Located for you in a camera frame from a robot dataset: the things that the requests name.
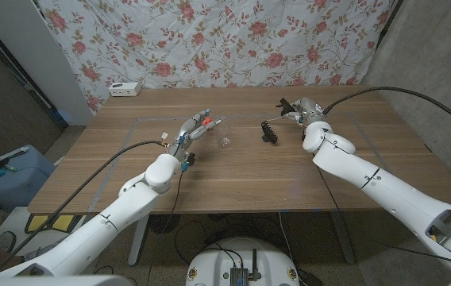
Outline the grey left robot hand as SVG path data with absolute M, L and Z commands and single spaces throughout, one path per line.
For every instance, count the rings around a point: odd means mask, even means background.
M 182 124 L 173 143 L 168 147 L 169 154 L 181 161 L 186 156 L 187 150 L 193 141 L 198 140 L 206 132 L 222 123 L 222 119 L 212 119 L 210 117 L 209 109 L 198 112 Z

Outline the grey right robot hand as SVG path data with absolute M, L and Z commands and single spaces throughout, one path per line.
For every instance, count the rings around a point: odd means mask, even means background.
M 292 103 L 284 102 L 283 118 L 287 118 L 297 122 L 301 126 L 308 126 L 314 122 L 324 122 L 326 116 L 323 109 L 312 99 L 303 97 Z

